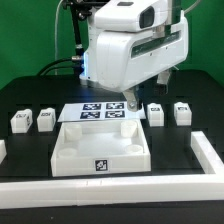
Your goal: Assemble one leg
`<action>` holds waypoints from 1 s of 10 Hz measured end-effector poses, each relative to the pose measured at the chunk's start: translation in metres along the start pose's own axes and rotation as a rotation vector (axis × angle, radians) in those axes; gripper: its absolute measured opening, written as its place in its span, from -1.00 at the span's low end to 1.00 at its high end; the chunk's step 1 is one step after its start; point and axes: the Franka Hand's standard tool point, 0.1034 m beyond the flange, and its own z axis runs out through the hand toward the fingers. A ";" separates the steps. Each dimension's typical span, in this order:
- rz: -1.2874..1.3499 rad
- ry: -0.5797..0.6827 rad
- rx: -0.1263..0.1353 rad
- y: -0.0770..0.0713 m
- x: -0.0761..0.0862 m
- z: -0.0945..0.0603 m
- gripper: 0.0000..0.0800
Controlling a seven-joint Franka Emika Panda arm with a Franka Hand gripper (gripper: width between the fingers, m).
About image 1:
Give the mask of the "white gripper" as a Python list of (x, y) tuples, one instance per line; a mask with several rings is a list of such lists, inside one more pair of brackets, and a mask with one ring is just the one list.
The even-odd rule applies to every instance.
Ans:
[(97, 79), (105, 89), (126, 90), (128, 109), (138, 111), (137, 90), (131, 87), (160, 73), (156, 90), (159, 95), (165, 95), (171, 77), (167, 69), (184, 61), (187, 54), (188, 22), (184, 15), (179, 23), (171, 26), (171, 33), (162, 38), (154, 39), (152, 30), (139, 33), (104, 31), (96, 44)]

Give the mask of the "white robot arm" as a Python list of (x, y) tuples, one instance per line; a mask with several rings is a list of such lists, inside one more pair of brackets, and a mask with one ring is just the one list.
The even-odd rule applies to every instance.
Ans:
[(91, 10), (88, 35), (81, 83), (122, 93), (131, 111), (137, 86), (154, 76), (165, 85), (188, 54), (180, 0), (109, 0)]

